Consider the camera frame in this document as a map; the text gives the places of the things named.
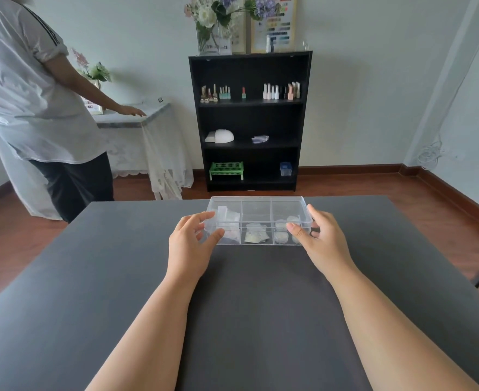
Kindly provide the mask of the person's left hand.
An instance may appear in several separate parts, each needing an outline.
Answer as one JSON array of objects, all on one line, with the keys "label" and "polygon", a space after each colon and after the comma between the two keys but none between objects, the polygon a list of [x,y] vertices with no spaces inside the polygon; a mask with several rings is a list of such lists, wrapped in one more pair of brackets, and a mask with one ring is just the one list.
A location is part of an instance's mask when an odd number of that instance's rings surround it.
[{"label": "person's left hand", "polygon": [[189,284],[197,283],[204,275],[212,254],[202,249],[207,238],[204,237],[204,222],[214,216],[214,211],[206,211],[180,219],[169,237],[168,279]]}]

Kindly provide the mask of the clear plastic compartment box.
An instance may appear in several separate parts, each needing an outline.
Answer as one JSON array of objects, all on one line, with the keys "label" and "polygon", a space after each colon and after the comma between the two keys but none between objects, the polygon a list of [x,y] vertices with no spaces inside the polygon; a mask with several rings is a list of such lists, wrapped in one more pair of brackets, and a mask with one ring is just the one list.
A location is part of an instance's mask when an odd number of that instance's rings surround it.
[{"label": "clear plastic compartment box", "polygon": [[[307,232],[312,231],[313,219],[308,212],[303,197],[295,196],[258,196],[258,197],[211,197],[207,211],[215,212],[215,216],[204,222],[204,237],[208,237],[216,229],[216,215],[218,206],[226,206],[229,210],[240,213],[241,242],[236,245],[280,245],[291,246],[295,244],[290,238],[288,244],[276,244],[274,240],[275,221],[287,219],[289,216],[300,218],[300,225]],[[244,243],[246,225],[248,223],[262,223],[267,226],[267,233],[270,239],[267,243],[248,244]],[[222,238],[221,245],[235,245],[226,243]]]}]

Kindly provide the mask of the person's left forearm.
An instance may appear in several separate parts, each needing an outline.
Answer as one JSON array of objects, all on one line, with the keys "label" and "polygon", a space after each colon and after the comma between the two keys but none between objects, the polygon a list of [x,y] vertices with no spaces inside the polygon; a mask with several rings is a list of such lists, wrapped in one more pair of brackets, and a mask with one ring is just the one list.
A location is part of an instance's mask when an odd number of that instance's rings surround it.
[{"label": "person's left forearm", "polygon": [[166,275],[85,391],[174,391],[198,280]]}]

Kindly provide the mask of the person's right forearm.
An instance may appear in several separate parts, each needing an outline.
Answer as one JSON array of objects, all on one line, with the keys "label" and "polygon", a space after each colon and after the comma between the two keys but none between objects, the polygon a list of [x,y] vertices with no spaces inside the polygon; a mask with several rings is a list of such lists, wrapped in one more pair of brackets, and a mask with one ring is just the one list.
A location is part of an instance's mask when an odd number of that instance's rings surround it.
[{"label": "person's right forearm", "polygon": [[323,273],[341,304],[373,391],[479,391],[353,263],[327,261]]}]

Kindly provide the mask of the stack of round cotton pads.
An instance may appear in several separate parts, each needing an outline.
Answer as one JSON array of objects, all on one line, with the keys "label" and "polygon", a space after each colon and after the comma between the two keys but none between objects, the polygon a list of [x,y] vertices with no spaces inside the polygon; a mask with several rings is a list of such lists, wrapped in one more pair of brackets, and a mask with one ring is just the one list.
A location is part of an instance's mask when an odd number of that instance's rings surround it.
[{"label": "stack of round cotton pads", "polygon": [[297,216],[289,216],[287,219],[277,219],[275,221],[275,232],[274,240],[276,244],[288,244],[289,239],[292,238],[295,244],[300,244],[297,240],[294,240],[294,237],[289,233],[287,225],[288,223],[295,223],[300,225],[300,218]]}]

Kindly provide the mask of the pile of white paper sheets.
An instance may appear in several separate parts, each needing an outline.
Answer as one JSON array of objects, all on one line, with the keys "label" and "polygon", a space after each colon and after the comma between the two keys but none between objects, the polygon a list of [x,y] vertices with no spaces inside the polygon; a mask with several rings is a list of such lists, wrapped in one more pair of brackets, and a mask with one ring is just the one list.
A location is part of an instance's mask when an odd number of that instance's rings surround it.
[{"label": "pile of white paper sheets", "polygon": [[218,206],[216,226],[224,230],[226,243],[236,244],[241,242],[240,213],[229,210],[226,206]]}]

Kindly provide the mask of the green plastic rack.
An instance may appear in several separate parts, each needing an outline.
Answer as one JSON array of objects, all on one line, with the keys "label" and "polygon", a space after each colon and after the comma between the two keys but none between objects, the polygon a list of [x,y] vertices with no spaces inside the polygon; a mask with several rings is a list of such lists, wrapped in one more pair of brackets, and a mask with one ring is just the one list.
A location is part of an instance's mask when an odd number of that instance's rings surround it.
[{"label": "green plastic rack", "polygon": [[212,162],[209,169],[209,180],[213,177],[220,176],[240,176],[240,180],[244,180],[244,163],[243,162]]}]

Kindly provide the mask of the side table with lace cloth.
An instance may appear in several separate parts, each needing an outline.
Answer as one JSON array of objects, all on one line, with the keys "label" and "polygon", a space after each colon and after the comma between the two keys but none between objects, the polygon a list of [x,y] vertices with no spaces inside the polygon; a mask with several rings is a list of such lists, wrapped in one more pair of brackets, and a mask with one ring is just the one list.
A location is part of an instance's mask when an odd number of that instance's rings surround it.
[{"label": "side table with lace cloth", "polygon": [[[148,177],[156,200],[182,200],[194,183],[193,166],[182,129],[170,103],[139,104],[146,117],[112,111],[92,118],[105,141],[114,178]],[[47,180],[14,156],[0,138],[0,158],[18,198],[31,216],[61,220],[47,193]]]}]

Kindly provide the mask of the black bookshelf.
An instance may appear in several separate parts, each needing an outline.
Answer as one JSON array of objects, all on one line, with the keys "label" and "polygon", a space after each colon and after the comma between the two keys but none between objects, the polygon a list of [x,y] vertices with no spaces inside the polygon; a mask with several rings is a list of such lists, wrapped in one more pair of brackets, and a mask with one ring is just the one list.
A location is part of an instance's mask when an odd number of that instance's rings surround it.
[{"label": "black bookshelf", "polygon": [[[188,58],[196,119],[208,192],[295,191],[300,164],[313,51],[253,53]],[[301,99],[262,100],[263,85],[301,83]],[[232,100],[200,104],[200,88],[229,86]],[[242,87],[246,100],[242,100]],[[230,130],[234,141],[205,143],[211,131]],[[268,135],[269,141],[253,144],[251,137]],[[240,176],[209,180],[212,162],[243,162]],[[280,163],[290,162],[291,177],[280,176]]]}]

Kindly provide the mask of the row of nail polish bottles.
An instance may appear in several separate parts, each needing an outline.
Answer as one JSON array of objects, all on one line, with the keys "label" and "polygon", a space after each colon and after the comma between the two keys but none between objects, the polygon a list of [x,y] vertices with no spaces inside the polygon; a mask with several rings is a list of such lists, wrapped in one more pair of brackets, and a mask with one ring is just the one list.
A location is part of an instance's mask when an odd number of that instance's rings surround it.
[{"label": "row of nail polish bottles", "polygon": [[200,88],[200,104],[217,104],[219,102],[229,102],[232,100],[231,89],[229,86],[220,86],[213,84]]},{"label": "row of nail polish bottles", "polygon": [[294,102],[301,99],[301,83],[291,82],[287,85],[272,85],[266,83],[263,85],[262,100],[288,100]]}]

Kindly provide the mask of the small framed card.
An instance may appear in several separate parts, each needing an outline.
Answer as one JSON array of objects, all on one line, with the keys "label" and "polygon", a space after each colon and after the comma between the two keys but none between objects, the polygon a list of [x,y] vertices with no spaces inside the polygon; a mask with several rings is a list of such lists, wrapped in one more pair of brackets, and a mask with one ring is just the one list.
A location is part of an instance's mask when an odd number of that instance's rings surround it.
[{"label": "small framed card", "polygon": [[[101,82],[99,80],[91,80],[91,79],[88,79],[88,81],[94,85],[98,90],[101,90]],[[97,115],[103,115],[104,114],[104,108],[84,97],[82,97],[82,100],[83,100],[83,103],[85,105],[85,107],[87,108],[87,110],[89,111],[89,113],[93,116]]]}]

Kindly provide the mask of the pink flowers in small vase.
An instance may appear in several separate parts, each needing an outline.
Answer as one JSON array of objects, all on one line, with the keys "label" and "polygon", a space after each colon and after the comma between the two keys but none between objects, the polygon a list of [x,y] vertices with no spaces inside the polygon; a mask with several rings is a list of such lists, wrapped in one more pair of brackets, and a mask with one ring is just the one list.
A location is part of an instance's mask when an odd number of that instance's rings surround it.
[{"label": "pink flowers in small vase", "polygon": [[77,64],[77,72],[100,90],[102,89],[102,83],[112,81],[111,73],[102,63],[91,64],[81,52],[74,48],[71,48],[71,51]]}]

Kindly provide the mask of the framed colour chart poster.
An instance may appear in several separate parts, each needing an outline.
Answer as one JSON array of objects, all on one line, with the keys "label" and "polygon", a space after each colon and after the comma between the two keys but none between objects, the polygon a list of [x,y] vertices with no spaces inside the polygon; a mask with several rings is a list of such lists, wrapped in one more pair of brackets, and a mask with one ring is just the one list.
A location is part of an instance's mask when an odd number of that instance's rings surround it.
[{"label": "framed colour chart poster", "polygon": [[296,48],[298,0],[253,0],[261,7],[261,20],[251,21],[251,52],[266,53],[266,36],[272,38],[273,52],[292,52]]}]

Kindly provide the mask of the glass vase with flowers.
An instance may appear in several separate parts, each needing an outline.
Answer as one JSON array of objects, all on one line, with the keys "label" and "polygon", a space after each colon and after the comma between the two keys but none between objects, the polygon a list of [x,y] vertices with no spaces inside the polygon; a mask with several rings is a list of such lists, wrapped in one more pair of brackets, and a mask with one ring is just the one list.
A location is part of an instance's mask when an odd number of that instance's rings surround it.
[{"label": "glass vase with flowers", "polygon": [[[231,40],[225,35],[232,13],[226,9],[236,0],[190,0],[184,6],[185,16],[193,19],[196,26],[198,54],[232,55]],[[252,20],[261,20],[261,7],[253,0],[246,0],[243,7],[234,12],[245,12]]]}]

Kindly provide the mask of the wooden picture frame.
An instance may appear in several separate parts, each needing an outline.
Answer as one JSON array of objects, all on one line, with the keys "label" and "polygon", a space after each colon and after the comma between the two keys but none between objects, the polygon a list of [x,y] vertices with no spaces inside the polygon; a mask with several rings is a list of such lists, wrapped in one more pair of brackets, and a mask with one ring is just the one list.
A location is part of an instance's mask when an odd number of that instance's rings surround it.
[{"label": "wooden picture frame", "polygon": [[227,13],[232,13],[225,37],[231,40],[231,51],[233,54],[243,54],[247,51],[247,17],[245,12],[234,12],[243,7],[245,1],[236,0],[226,9]]}]

